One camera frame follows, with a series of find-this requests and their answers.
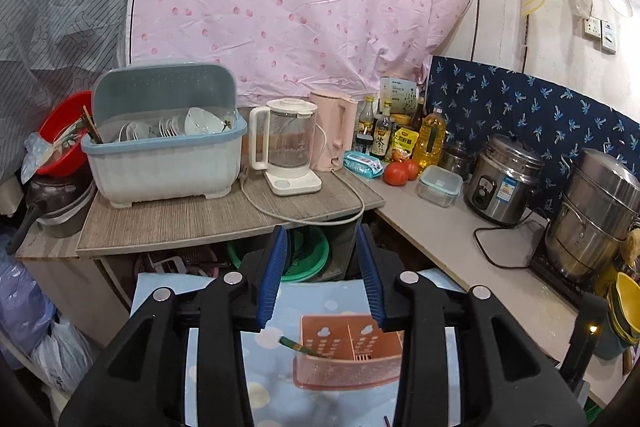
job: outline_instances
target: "electrical outlet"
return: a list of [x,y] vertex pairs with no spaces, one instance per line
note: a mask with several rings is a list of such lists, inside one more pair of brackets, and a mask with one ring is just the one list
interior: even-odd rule
[[584,20],[584,35],[600,40],[602,38],[602,30],[600,28],[600,19],[589,17]]
[[616,54],[616,31],[613,24],[602,21],[602,50],[611,55]]

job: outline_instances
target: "white countertop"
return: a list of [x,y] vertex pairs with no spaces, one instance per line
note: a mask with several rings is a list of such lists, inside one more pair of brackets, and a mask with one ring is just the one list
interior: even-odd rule
[[[472,233],[491,224],[469,210],[462,195],[442,208],[418,197],[417,182],[392,187],[378,178],[367,184],[385,198],[385,206],[377,213],[412,245],[464,289],[487,286],[546,354],[564,359],[577,312],[529,270],[504,270],[489,264]],[[532,214],[517,229],[480,232],[479,237],[496,263],[519,266],[526,264],[538,245],[543,223]],[[610,362],[592,357],[585,380],[591,385],[591,398],[604,407],[622,385],[622,357]]]

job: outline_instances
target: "light blue dish rack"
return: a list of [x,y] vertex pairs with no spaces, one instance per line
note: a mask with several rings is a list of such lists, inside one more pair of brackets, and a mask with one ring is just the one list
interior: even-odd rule
[[[240,170],[246,122],[236,108],[236,80],[224,66],[155,64],[112,70],[98,79],[92,104],[105,143],[85,135],[82,150],[98,190],[113,206],[199,195],[219,198],[231,190]],[[163,117],[184,117],[190,107],[228,118],[232,128],[219,134],[117,141],[131,121],[153,125]]]

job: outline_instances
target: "white wall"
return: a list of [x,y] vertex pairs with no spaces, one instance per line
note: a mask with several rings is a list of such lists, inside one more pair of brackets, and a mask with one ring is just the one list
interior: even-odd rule
[[[476,1],[437,54],[520,71],[524,41],[520,0],[480,0],[472,57]],[[582,22],[572,15],[569,0],[546,0],[530,16],[524,72],[575,89],[640,121],[640,0],[631,1],[634,16],[625,19],[608,0],[594,0],[593,15],[616,28],[618,52],[612,56],[583,36]]]

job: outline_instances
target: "glass kettle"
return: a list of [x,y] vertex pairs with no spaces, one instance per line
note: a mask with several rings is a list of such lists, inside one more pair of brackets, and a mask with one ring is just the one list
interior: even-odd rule
[[[249,114],[249,158],[255,170],[278,178],[298,178],[310,172],[311,147],[318,106],[298,98],[270,100]],[[258,140],[258,117],[264,117]]]

